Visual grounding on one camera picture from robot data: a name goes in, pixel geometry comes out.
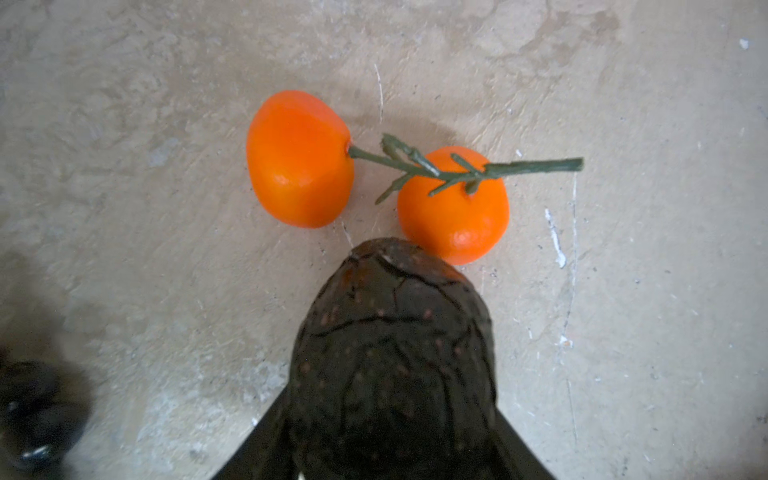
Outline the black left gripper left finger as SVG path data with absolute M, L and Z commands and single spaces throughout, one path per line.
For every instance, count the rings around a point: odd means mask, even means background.
M 288 390 L 283 389 L 212 480 L 296 479 L 297 466 L 289 436 L 288 405 Z

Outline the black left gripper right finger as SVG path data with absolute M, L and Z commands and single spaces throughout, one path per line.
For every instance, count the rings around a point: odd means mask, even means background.
M 498 407 L 495 408 L 495 421 L 490 439 L 492 444 L 490 464 L 494 479 L 555 479 L 514 430 Z

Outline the dark avocado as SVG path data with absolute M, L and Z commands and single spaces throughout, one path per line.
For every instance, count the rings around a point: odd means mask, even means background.
M 288 398 L 308 479 L 483 478 L 497 398 L 488 308 L 415 244 L 365 241 L 301 324 Z

